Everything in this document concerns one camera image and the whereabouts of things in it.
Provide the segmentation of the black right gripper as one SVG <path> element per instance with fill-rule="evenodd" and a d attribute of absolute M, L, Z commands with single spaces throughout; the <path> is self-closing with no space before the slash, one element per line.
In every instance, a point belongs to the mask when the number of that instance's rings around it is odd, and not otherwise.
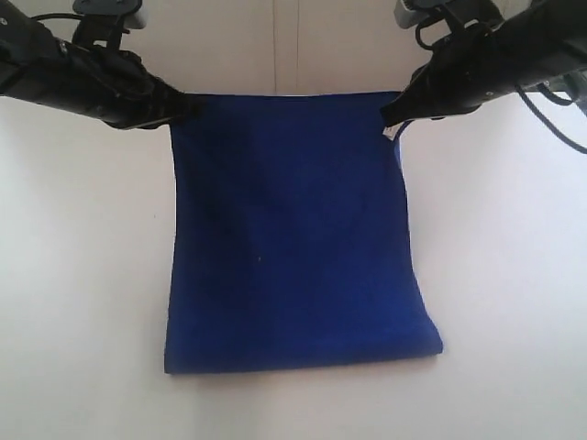
<path fill-rule="evenodd" d="M 432 56 L 415 92 L 381 110 L 386 127 L 466 114 L 484 102 L 586 67 L 586 3 L 542 1 L 472 43 Z"/>

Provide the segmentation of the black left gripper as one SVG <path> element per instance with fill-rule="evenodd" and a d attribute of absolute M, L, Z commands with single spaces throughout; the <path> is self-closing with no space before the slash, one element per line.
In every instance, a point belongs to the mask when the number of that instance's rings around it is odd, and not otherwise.
<path fill-rule="evenodd" d="M 150 74 L 131 51 L 72 43 L 81 16 L 1 11 L 1 95 L 100 120 L 153 129 L 198 116 L 205 100 Z"/>

